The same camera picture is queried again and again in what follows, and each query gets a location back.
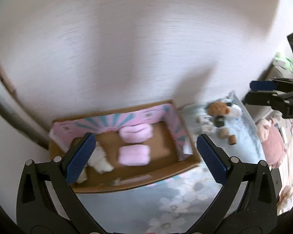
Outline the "brown teddy bear toy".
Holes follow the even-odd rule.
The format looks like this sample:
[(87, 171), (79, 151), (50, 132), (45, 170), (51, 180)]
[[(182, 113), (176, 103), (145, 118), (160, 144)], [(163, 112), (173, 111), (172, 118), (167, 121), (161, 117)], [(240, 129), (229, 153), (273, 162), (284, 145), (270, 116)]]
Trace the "brown teddy bear toy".
[(239, 119), (242, 117), (242, 109), (238, 105), (221, 101), (207, 105), (206, 112), (213, 117), (213, 123), (217, 128), (223, 127), (227, 118)]

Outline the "pink fluffy slipper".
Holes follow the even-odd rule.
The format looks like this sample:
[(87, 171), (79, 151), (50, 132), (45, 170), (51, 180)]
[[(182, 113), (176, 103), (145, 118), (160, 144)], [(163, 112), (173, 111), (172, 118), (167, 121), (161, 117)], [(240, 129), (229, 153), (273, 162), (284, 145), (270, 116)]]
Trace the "pink fluffy slipper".
[(119, 136), (126, 143), (141, 143), (153, 136), (153, 126), (150, 124), (138, 124), (122, 127)]
[(147, 145), (135, 144), (119, 148), (118, 162), (121, 165), (145, 166), (150, 160), (150, 147)]

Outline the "pink plush pig toy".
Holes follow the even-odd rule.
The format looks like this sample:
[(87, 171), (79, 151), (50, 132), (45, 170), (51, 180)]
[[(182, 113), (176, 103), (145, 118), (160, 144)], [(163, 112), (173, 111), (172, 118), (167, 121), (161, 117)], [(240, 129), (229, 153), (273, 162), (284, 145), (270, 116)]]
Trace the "pink plush pig toy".
[(257, 123), (257, 135), (269, 167), (279, 168), (283, 162), (293, 161), (293, 120), (284, 119), (273, 111)]

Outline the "cork stopper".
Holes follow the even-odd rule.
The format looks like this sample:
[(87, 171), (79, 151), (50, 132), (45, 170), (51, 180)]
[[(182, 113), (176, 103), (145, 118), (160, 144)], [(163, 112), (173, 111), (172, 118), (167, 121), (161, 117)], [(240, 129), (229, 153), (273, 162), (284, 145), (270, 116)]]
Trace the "cork stopper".
[(230, 130), (227, 127), (220, 128), (217, 131), (219, 139), (228, 139), (230, 137)]
[(228, 137), (228, 144), (235, 145), (237, 143), (237, 137), (235, 135), (230, 135)]

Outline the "floral blue bed sheet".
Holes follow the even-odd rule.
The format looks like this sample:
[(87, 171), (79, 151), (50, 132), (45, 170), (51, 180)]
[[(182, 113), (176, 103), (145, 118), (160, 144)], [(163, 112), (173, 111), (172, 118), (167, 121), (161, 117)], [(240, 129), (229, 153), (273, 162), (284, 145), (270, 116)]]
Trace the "floral blue bed sheet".
[[(238, 119), (225, 124), (237, 137), (235, 145), (217, 134), (211, 140), (229, 156), (245, 163), (258, 163), (265, 158), (252, 117), (234, 91), (222, 100), (242, 109)], [(110, 233), (182, 233), (188, 230), (209, 207), (221, 188), (204, 162), (169, 179), (137, 189), (77, 197), (92, 217)]]

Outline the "brown cardboard box pink lining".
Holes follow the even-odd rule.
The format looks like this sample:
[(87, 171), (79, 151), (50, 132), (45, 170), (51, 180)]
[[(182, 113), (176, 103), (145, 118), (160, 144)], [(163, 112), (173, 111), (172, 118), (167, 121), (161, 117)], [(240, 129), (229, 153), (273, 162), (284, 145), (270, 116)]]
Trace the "brown cardboard box pink lining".
[(50, 156), (63, 155), (81, 138), (95, 136), (92, 156), (75, 193), (129, 190), (195, 167), (199, 153), (171, 100), (58, 119), (50, 130)]

